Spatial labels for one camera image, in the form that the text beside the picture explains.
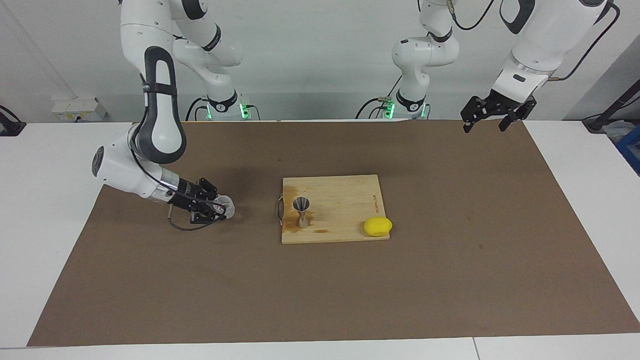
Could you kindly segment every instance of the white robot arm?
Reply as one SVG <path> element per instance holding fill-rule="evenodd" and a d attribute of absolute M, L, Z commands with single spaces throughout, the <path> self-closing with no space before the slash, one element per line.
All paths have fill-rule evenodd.
<path fill-rule="evenodd" d="M 218 195 L 218 190 L 206 179 L 192 183 L 158 164 L 173 163 L 186 148 L 177 107 L 174 48 L 179 49 L 180 55 L 184 55 L 180 58 L 210 85 L 207 91 L 211 101 L 229 99 L 232 86 L 228 79 L 220 81 L 223 86 L 207 82 L 215 76 L 207 73 L 206 59 L 215 58 L 219 66 L 237 65 L 242 60 L 241 51 L 236 51 L 232 40 L 221 36 L 220 27 L 207 16 L 205 0 L 124 0 L 121 3 L 122 49 L 143 80 L 145 116 L 119 139 L 98 149 L 93 158 L 94 176 L 121 191 L 189 211 L 191 223 L 202 224 L 192 229 L 231 218 L 235 213 L 231 198 Z M 191 43 L 181 40 L 180 46 L 175 45 L 173 20 L 187 38 L 194 39 Z M 197 44 L 199 48 L 194 49 L 190 44 Z"/>
<path fill-rule="evenodd" d="M 501 131 L 526 119 L 536 105 L 533 92 L 549 80 L 608 6 L 607 0 L 502 0 L 500 17 L 518 40 L 489 96 L 474 96 L 463 108 L 465 132 L 495 115 L 507 115 Z"/>
<path fill-rule="evenodd" d="M 223 36 L 220 27 L 211 19 L 211 12 L 198 20 L 179 16 L 182 18 L 175 23 L 184 38 L 173 42 L 173 53 L 176 60 L 198 74 L 204 83 L 213 120 L 247 118 L 248 112 L 224 69 L 240 65 L 244 56 L 242 48 L 228 34 Z"/>
<path fill-rule="evenodd" d="M 393 48 L 393 62 L 402 71 L 394 117 L 418 117 L 429 87 L 425 69 L 451 64 L 460 53 L 447 0 L 423 0 L 421 9 L 420 23 L 427 35 L 401 40 Z"/>

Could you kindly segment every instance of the metal jigger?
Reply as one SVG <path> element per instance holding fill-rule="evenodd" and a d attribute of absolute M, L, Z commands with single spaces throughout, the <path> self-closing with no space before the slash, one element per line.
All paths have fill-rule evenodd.
<path fill-rule="evenodd" d="M 298 197 L 293 201 L 293 208 L 298 212 L 298 215 L 300 216 L 298 217 L 297 223 L 300 229 L 304 229 L 309 226 L 309 220 L 305 216 L 307 210 L 309 210 L 309 205 L 309 199 L 307 199 L 306 197 Z"/>

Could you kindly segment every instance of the wall outlet plate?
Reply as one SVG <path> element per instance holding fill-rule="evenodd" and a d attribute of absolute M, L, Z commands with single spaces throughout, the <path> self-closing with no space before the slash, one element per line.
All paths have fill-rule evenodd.
<path fill-rule="evenodd" d="M 100 122 L 107 115 L 96 98 L 55 100 L 51 112 L 61 122 Z"/>

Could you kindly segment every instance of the black stand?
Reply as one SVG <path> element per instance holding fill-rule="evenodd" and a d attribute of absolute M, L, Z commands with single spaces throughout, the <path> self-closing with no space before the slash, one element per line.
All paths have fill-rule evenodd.
<path fill-rule="evenodd" d="M 26 122 L 9 120 L 9 118 L 1 112 L 0 124 L 4 127 L 4 130 L 0 131 L 0 136 L 18 136 L 27 125 Z"/>
<path fill-rule="evenodd" d="M 609 118 L 613 116 L 616 111 L 620 110 L 631 98 L 640 92 L 640 80 L 636 81 L 621 97 L 616 100 L 611 106 L 605 110 L 598 118 L 592 120 L 583 120 L 582 123 L 592 134 L 602 134 L 602 126 L 609 123 Z"/>

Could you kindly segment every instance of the lemon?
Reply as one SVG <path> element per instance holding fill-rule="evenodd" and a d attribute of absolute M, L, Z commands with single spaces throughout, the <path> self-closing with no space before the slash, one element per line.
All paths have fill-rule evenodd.
<path fill-rule="evenodd" d="M 393 226 L 391 220 L 387 218 L 370 218 L 364 223 L 364 231 L 369 236 L 379 237 L 388 234 Z"/>

